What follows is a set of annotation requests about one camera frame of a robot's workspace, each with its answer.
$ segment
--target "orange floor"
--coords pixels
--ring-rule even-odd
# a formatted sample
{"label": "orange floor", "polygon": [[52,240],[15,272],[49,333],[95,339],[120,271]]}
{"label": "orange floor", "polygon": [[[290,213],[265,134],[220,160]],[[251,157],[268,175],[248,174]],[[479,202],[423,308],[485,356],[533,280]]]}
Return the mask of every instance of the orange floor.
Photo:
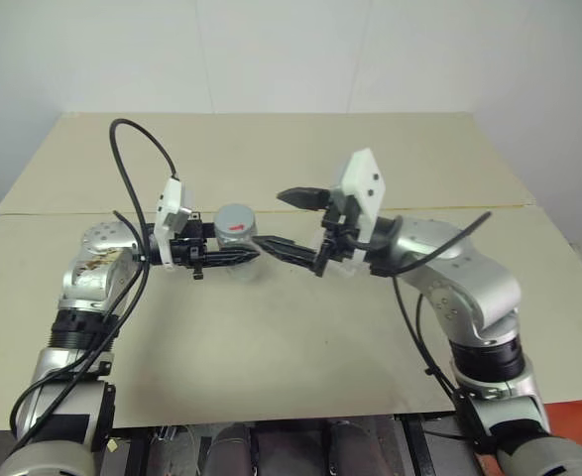
{"label": "orange floor", "polygon": [[[570,438],[582,445],[582,401],[548,404],[550,431],[556,436]],[[493,456],[478,457],[487,476],[500,476],[502,471]]]}

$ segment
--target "black cable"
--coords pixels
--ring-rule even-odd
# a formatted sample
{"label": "black cable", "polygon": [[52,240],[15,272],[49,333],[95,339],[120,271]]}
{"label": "black cable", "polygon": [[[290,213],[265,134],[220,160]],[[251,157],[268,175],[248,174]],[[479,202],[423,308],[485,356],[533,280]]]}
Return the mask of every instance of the black cable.
{"label": "black cable", "polygon": [[353,248],[357,248],[359,250],[363,250],[363,251],[381,251],[383,250],[385,247],[387,247],[390,243],[388,241],[385,241],[383,243],[379,243],[379,244],[372,244],[372,243],[361,243],[360,241],[356,240],[355,238],[352,237],[352,233],[353,231],[347,231],[345,233],[343,233],[341,236],[343,236],[343,239],[346,241],[346,243],[353,247]]}
{"label": "black cable", "polygon": [[429,349],[427,348],[427,345],[425,344],[425,339],[422,338],[422,329],[421,329],[422,300],[423,300],[423,295],[418,295],[418,300],[416,301],[416,317],[415,317],[416,337],[418,337],[418,342],[420,343],[420,347],[422,348],[422,351],[424,352],[424,354],[426,356],[425,361],[431,362],[431,364],[433,365],[433,368],[435,369],[438,376],[444,381],[447,388],[453,394],[456,391],[456,388],[454,387],[453,383],[449,380],[447,375],[440,369],[440,367],[436,363],[435,359],[431,356],[431,352],[429,352]]}
{"label": "black cable", "polygon": [[[125,224],[128,227],[128,229],[130,230],[130,232],[132,233],[132,235],[134,236],[134,239],[136,240],[136,242],[138,244],[137,246],[139,247],[139,251],[140,251],[141,255],[144,255],[145,252],[143,249],[143,244],[141,243],[141,238],[139,237],[139,234],[136,231],[136,228],[134,228],[134,225],[132,225],[132,223],[130,223],[130,221],[127,218],[125,218],[118,211],[114,210],[113,213],[114,213],[114,216],[116,216],[119,220],[121,220],[121,222],[123,222],[123,224]],[[123,300],[123,298],[127,295],[127,293],[130,291],[130,289],[134,286],[134,284],[136,283],[136,281],[139,278],[138,273],[140,273],[140,269],[137,270],[137,275],[132,278],[130,283],[128,283],[128,285],[125,288],[123,288],[123,290],[121,290],[121,293],[119,293],[119,296],[117,296],[116,299],[114,299],[112,305],[110,306],[110,309],[112,311],[114,309],[116,309],[116,307],[121,303],[121,300]],[[110,315],[110,313],[111,313],[111,311],[106,312],[105,318],[107,318]],[[48,382],[50,382],[54,379],[62,377],[69,370],[72,370],[72,369],[78,367],[79,365],[81,365],[83,362],[85,362],[86,359],[88,358],[88,356],[90,355],[90,353],[96,349],[97,345],[98,345],[98,342],[96,342],[96,341],[90,342],[89,347],[74,362],[71,362],[70,364],[66,365],[65,367],[61,367],[60,369],[56,369],[56,370],[50,372],[45,377],[43,377],[40,380],[38,380],[37,382],[34,382],[33,384],[31,384],[24,392],[22,392],[22,394],[15,401],[15,404],[13,405],[13,409],[11,409],[11,414],[9,415],[9,426],[11,428],[11,432],[13,433],[13,436],[17,437],[17,416],[18,416],[18,412],[19,412],[20,407],[22,406],[22,403],[24,402],[24,400],[27,399],[28,396],[31,395],[39,387],[42,387],[43,385],[47,384]]]}
{"label": "black cable", "polygon": [[[136,191],[134,190],[134,187],[132,186],[132,182],[130,181],[130,178],[127,174],[127,171],[125,170],[125,166],[123,165],[123,161],[121,159],[121,154],[119,152],[119,147],[118,147],[118,144],[116,142],[116,128],[121,124],[131,126],[134,129],[141,132],[143,135],[145,135],[159,149],[159,151],[161,151],[161,153],[165,157],[168,165],[170,166],[172,178],[177,179],[177,173],[175,170],[174,162],[170,158],[170,155],[167,153],[167,151],[161,145],[161,143],[159,143],[159,141],[149,131],[147,131],[144,127],[140,126],[139,124],[137,124],[133,121],[130,121],[128,119],[115,119],[114,121],[112,121],[112,123],[110,124],[110,130],[109,130],[110,148],[112,149],[112,155],[114,156],[114,162],[116,163],[117,169],[119,170],[119,174],[121,175],[121,179],[122,179],[123,183],[125,184],[125,187],[128,191],[128,194],[130,195],[130,199],[132,200],[132,204],[134,205],[134,210],[135,210],[137,218],[139,220],[139,226],[141,227],[141,237],[142,237],[142,241],[143,241],[143,245],[142,245],[143,248],[142,249],[144,251],[149,252],[150,251],[150,233],[148,232],[148,227],[147,227],[147,222],[145,220],[145,215],[143,214],[143,209],[141,208],[141,204],[139,203],[139,199],[137,197]],[[131,226],[131,223],[129,221],[127,221],[125,219],[125,217],[123,217],[123,218],[124,219],[122,221],[124,223],[126,223],[126,225],[129,224]],[[42,426],[44,426],[44,424],[46,424],[48,418],[53,414],[53,412],[61,404],[63,399],[65,399],[65,397],[67,397],[67,395],[72,391],[72,389],[76,386],[76,384],[86,375],[88,369],[96,361],[96,359],[99,357],[101,352],[103,352],[103,350],[109,345],[109,343],[112,340],[114,340],[114,338],[116,337],[117,333],[119,332],[119,330],[121,329],[123,324],[125,324],[128,317],[130,316],[130,314],[132,313],[132,311],[136,307],[136,304],[138,303],[139,299],[141,298],[141,295],[143,294],[143,291],[145,290],[145,286],[147,285],[148,277],[150,275],[150,260],[149,260],[149,256],[145,253],[141,256],[141,266],[137,269],[137,273],[133,277],[133,281],[131,282],[132,285],[134,285],[134,283],[136,283],[136,280],[138,279],[139,274],[141,272],[142,272],[142,277],[141,277],[141,282],[139,283],[139,287],[137,288],[137,290],[134,294],[134,297],[132,297],[130,304],[126,307],[125,311],[123,311],[123,313],[122,313],[121,317],[119,318],[119,320],[117,321],[116,325],[112,328],[110,333],[103,339],[103,341],[96,347],[96,349],[90,354],[90,357],[86,359],[85,365],[81,368],[81,370],[79,370],[79,372],[74,374],[74,377],[72,378],[72,380],[63,388],[63,390],[59,393],[59,395],[57,395],[57,397],[51,402],[51,404],[46,408],[46,410],[40,415],[40,417],[37,419],[35,424],[27,430],[27,432],[24,434],[24,436],[22,436],[22,438],[20,438],[20,440],[16,443],[16,445],[13,448],[13,450],[11,451],[11,453],[14,453],[18,449],[24,447],[29,442],[29,440],[42,428]],[[111,314],[112,311],[114,311],[114,309],[115,309],[115,306],[111,306],[106,311],[106,316]]]}
{"label": "black cable", "polygon": [[110,147],[112,148],[112,152],[114,153],[115,160],[116,160],[116,157],[118,157],[119,158],[118,162],[121,161],[121,154],[119,153],[119,147],[116,143],[116,138],[114,137],[114,132],[116,131],[116,128],[119,127],[121,124],[125,124],[126,126],[133,127],[134,129],[136,129],[137,131],[142,133],[145,137],[147,137],[152,142],[152,144],[154,144],[156,146],[156,148],[159,151],[161,151],[161,154],[163,154],[163,157],[165,157],[165,160],[167,161],[168,166],[170,166],[170,173],[172,174],[172,178],[178,179],[178,173],[175,171],[174,161],[172,161],[170,154],[168,154],[168,151],[165,150],[165,147],[163,147],[163,144],[161,144],[159,142],[159,140],[156,137],[154,137],[152,135],[152,133],[150,131],[148,131],[145,127],[143,127],[140,124],[137,124],[134,121],[131,121],[130,119],[125,119],[125,118],[121,117],[119,119],[115,119],[110,124]]}
{"label": "black cable", "polygon": [[411,337],[411,340],[413,340],[413,343],[416,346],[416,349],[418,350],[420,357],[422,357],[422,360],[427,365],[429,372],[431,372],[431,375],[433,375],[433,377],[436,379],[436,381],[438,382],[438,385],[440,385],[440,387],[442,388],[444,393],[447,394],[447,397],[449,397],[449,399],[451,399],[452,388],[448,387],[446,382],[445,382],[445,379],[446,380],[448,380],[448,379],[446,378],[446,376],[444,376],[444,374],[442,373],[440,368],[436,365],[435,361],[430,358],[431,356],[429,356],[427,353],[425,353],[424,349],[420,345],[420,342],[418,342],[418,339],[416,337],[413,326],[411,325],[411,320],[409,319],[409,315],[407,313],[406,305],[403,302],[403,296],[401,295],[401,288],[399,287],[399,279],[396,276],[392,277],[392,284],[394,286],[395,295],[397,296],[397,303],[399,304],[399,309],[401,310],[401,315],[403,316],[403,319],[406,322],[407,330],[409,331],[409,336]]}
{"label": "black cable", "polygon": [[468,227],[466,227],[464,230],[462,230],[456,236],[451,238],[445,244],[436,248],[434,251],[432,251],[428,255],[425,255],[422,258],[420,258],[419,260],[416,260],[413,263],[405,265],[402,268],[397,268],[396,275],[400,275],[402,273],[407,273],[408,271],[415,270],[416,268],[419,268],[422,265],[429,263],[434,258],[437,258],[438,256],[442,255],[445,251],[447,251],[449,248],[454,246],[456,243],[465,239],[467,236],[469,236],[474,231],[476,231],[480,227],[480,225],[482,225],[485,221],[487,221],[489,219],[490,216],[491,216],[490,211],[483,213],[473,223],[471,223]]}
{"label": "black cable", "polygon": [[450,434],[450,433],[440,433],[438,431],[429,431],[428,429],[424,429],[422,431],[425,434],[431,434],[433,436],[439,436],[441,438],[447,439],[455,439],[457,441],[472,441],[472,438],[468,438],[467,436],[463,436],[462,434]]}

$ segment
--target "white plastic bracket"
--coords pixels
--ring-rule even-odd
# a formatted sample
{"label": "white plastic bracket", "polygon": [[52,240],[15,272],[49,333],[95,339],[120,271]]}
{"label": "white plastic bracket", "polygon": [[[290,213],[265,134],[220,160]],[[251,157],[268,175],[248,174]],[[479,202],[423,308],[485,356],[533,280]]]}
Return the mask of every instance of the white plastic bracket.
{"label": "white plastic bracket", "polygon": [[[344,197],[352,195],[357,200],[361,209],[357,222],[357,240],[369,243],[386,192],[383,175],[370,149],[363,149],[352,155],[337,188]],[[353,264],[361,264],[365,255],[365,251],[355,250],[351,261]]]}
{"label": "white plastic bracket", "polygon": [[184,185],[176,178],[168,178],[156,205],[154,224],[154,237],[166,270],[174,269],[170,240],[174,239],[176,233],[182,231],[190,214],[191,209],[185,205]]}

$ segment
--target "table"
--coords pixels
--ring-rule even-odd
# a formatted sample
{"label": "table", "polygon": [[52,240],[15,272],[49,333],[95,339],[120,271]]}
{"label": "table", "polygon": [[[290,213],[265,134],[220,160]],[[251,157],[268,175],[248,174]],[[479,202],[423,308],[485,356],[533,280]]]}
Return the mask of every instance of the table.
{"label": "table", "polygon": [[[482,209],[418,210],[464,226]],[[261,233],[309,243],[320,216],[260,213]],[[28,384],[82,232],[111,215],[0,216],[0,428]],[[582,264],[534,205],[496,209],[474,236],[519,279],[522,339],[547,402],[582,399]],[[423,374],[389,280],[258,259],[255,282],[227,270],[153,269],[114,345],[116,426],[449,410]],[[404,286],[413,308],[415,293]],[[424,310],[428,346],[449,349]]]}
{"label": "table", "polygon": [[[119,114],[62,116],[0,203],[0,214],[132,211],[108,143]],[[331,187],[353,152],[371,147],[387,183],[386,208],[516,206],[534,198],[469,114],[125,114],[170,151],[194,206],[232,202],[291,208],[284,189]],[[117,136],[146,211],[168,169],[154,146],[123,126]]]}

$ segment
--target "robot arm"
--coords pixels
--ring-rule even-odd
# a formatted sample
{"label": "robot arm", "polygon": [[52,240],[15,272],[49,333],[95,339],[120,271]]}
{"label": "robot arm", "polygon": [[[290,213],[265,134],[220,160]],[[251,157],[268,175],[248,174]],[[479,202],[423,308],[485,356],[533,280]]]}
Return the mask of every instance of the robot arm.
{"label": "robot arm", "polygon": [[[198,213],[190,213],[182,225],[168,238],[168,254],[159,246],[161,240],[151,235],[148,258],[152,265],[162,265],[163,257],[169,256],[170,264],[193,268],[194,278],[201,279],[204,267],[230,266],[258,256],[253,249],[238,246],[207,251],[206,240],[214,236],[213,224],[203,223]],[[148,227],[153,231],[155,225]],[[140,256],[134,235],[120,221],[100,223],[85,232],[81,249],[63,276],[58,314],[49,346],[40,353],[34,383],[80,363],[95,348],[94,343],[102,342],[112,331],[125,307],[125,299],[120,296],[139,270]],[[28,444],[4,462],[0,476],[94,474],[91,452],[103,449],[114,420],[116,390],[102,380],[112,368],[111,346],[110,343],[100,353]],[[19,411],[12,418],[16,420],[12,429],[18,439],[24,437],[80,369],[77,365],[60,373],[16,406]]]}
{"label": "robot arm", "polygon": [[350,260],[368,263],[375,276],[402,277],[429,301],[449,340],[458,384],[452,400],[475,450],[496,454],[509,476],[582,475],[582,447],[548,434],[520,343],[516,279],[466,237],[425,260],[460,230],[433,220],[379,217],[384,189],[372,153],[358,152],[332,190],[301,187],[278,195],[299,208],[325,210],[318,252],[275,236],[255,241],[318,276],[328,260]]}

